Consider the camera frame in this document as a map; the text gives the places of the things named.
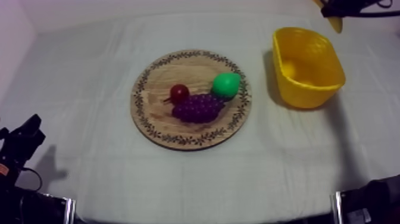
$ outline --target white tablecloth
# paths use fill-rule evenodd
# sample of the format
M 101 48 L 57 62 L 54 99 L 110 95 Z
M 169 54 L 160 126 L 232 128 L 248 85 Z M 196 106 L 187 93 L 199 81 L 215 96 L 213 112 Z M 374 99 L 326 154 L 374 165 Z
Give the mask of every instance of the white tablecloth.
M 347 76 L 313 111 L 275 99 L 271 36 L 316 30 Z M 129 110 L 142 70 L 196 48 L 229 57 L 251 84 L 251 113 L 205 151 L 161 148 Z M 245 13 L 167 14 L 102 21 L 39 36 L 0 107 L 1 126 L 38 113 L 47 138 L 28 162 L 43 192 L 77 199 L 81 217 L 123 223 L 260 223 L 330 211 L 337 190 L 400 172 L 400 41 L 390 33 L 333 33 L 327 21 Z M 35 185 L 23 175 L 20 185 Z

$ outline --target purple grapes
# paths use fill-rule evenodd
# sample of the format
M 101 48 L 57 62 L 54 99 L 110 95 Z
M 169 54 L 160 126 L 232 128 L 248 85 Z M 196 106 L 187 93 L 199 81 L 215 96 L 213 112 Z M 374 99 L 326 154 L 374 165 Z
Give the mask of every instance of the purple grapes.
M 211 94 L 191 95 L 172 109 L 172 116 L 188 123 L 208 123 L 225 107 L 224 100 Z

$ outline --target yellow plastic container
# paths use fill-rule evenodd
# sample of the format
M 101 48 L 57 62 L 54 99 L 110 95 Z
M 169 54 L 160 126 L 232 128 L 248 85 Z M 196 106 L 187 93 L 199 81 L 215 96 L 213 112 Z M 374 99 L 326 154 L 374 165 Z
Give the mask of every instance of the yellow plastic container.
M 273 58 L 281 97 L 294 107 L 318 107 L 346 82 L 332 44 L 311 30 L 276 30 Z

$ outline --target table surface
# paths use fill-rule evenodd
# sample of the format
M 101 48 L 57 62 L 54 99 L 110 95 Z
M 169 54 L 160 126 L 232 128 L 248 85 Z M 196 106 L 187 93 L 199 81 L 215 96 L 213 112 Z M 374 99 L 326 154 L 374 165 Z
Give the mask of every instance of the table surface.
M 325 106 L 282 106 L 271 36 L 285 26 L 327 36 L 347 76 Z M 138 131 L 130 91 L 155 59 L 181 49 L 229 57 L 247 75 L 250 115 L 205 151 L 161 148 Z M 248 13 L 126 17 L 39 35 L 0 107 L 1 126 L 32 114 L 47 138 L 27 166 L 78 214 L 123 223 L 260 223 L 330 211 L 329 195 L 400 171 L 400 41 L 337 35 L 326 20 Z M 36 184 L 22 175 L 21 186 Z

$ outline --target toy fruit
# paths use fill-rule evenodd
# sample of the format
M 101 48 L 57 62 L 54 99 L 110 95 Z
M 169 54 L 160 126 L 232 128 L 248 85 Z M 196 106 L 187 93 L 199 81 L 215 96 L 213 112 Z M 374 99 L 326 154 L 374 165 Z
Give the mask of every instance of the toy fruit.
M 232 99 L 239 91 L 240 75 L 221 73 L 214 79 L 211 92 L 221 98 Z
M 182 84 L 176 84 L 170 89 L 170 97 L 165 101 L 170 100 L 173 104 L 178 104 L 185 100 L 189 95 L 188 87 Z
M 188 123 L 208 123 L 224 107 L 224 101 L 211 94 L 191 95 L 172 109 L 172 116 Z

